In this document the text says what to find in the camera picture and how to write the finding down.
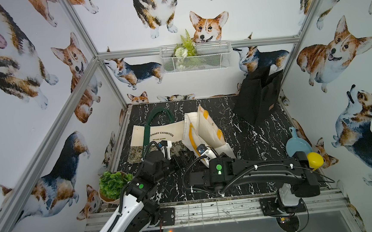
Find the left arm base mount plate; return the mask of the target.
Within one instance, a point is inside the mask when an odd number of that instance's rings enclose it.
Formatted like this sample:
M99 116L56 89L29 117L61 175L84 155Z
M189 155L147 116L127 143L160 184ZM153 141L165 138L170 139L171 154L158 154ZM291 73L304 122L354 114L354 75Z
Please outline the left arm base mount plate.
M154 226L172 226L175 224L175 208L160 208L154 215Z

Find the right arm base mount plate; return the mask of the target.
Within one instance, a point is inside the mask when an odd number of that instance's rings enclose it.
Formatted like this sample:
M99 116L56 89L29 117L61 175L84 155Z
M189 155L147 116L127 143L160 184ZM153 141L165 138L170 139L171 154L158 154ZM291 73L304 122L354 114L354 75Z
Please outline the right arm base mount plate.
M305 204L301 200L296 206L288 207L284 206L278 197L263 198L259 200L259 203L265 216L285 217L307 211Z

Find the cream tote bag green handles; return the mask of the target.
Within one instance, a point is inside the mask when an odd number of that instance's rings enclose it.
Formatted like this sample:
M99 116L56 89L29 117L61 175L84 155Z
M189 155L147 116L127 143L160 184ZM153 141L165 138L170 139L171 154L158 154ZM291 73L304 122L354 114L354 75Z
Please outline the cream tote bag green handles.
M138 164L142 162L144 154L156 151L155 145L148 146L150 142L171 141L171 156L188 148L182 143L184 128L183 121L176 121L171 110L163 107L156 107L151 110L143 125L133 126L128 163Z

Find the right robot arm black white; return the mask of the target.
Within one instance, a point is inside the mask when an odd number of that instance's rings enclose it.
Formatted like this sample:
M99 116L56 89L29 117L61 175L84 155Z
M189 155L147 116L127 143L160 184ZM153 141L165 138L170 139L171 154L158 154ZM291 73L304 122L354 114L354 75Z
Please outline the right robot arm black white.
M281 205L298 206L301 198L320 195L318 176L310 168L306 153L297 151L292 157L279 161L247 161L222 153L209 162L209 168L192 172L192 167L203 157L190 163L183 176L183 187L191 192L204 192L224 197L232 187L250 183L280 182L278 192Z

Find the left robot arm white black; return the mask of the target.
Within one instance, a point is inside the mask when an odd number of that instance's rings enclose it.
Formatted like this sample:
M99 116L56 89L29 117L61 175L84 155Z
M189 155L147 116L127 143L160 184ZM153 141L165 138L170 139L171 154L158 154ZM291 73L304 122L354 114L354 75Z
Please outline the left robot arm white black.
M184 169L193 155L181 152L167 158L156 150L145 156L132 181L122 189L119 206L100 232L142 232L159 222L160 206L150 198L160 181Z

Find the cream tote bag yellow handles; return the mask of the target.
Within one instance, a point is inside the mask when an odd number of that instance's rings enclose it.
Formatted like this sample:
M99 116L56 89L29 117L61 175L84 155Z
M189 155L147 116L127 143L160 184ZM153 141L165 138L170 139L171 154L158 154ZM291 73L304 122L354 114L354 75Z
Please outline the cream tote bag yellow handles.
M235 158L231 146L225 141L224 134L215 124L209 112L199 106L197 112L189 112L184 115L184 130L182 143L198 156L197 147L201 144L209 146L219 154L226 154Z

